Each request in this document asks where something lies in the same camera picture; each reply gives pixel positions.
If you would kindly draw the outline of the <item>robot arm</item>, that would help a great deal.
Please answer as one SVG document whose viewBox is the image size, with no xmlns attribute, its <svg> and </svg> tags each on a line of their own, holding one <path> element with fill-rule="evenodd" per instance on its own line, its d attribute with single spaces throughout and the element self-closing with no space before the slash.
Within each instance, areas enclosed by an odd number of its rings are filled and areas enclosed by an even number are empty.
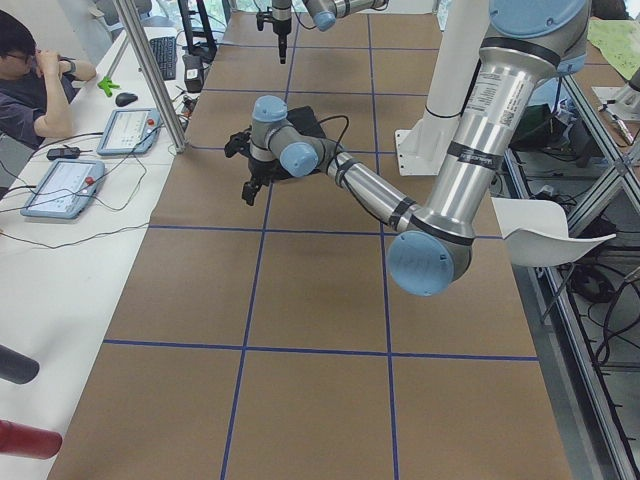
<svg viewBox="0 0 640 480">
<path fill-rule="evenodd" d="M 432 175 L 419 204 L 338 141 L 294 126 L 286 103 L 262 96 L 242 133 L 252 203 L 277 179 L 322 172 L 397 234 L 389 272 L 405 291 L 430 296 L 468 269 L 473 220 L 534 90 L 578 71 L 586 56 L 587 1 L 455 1 L 451 4 L 423 117 L 396 134 L 405 175 Z"/>
<path fill-rule="evenodd" d="M 304 0 L 303 5 L 313 21 L 312 28 L 327 31 L 333 27 L 338 19 L 363 10 L 373 9 L 382 11 L 389 2 L 384 0 Z M 292 31 L 293 3 L 290 0 L 274 0 L 265 11 L 256 13 L 256 24 L 259 31 L 264 30 L 266 24 L 278 39 L 278 58 L 281 64 L 286 63 L 288 49 L 288 35 Z"/>
</svg>

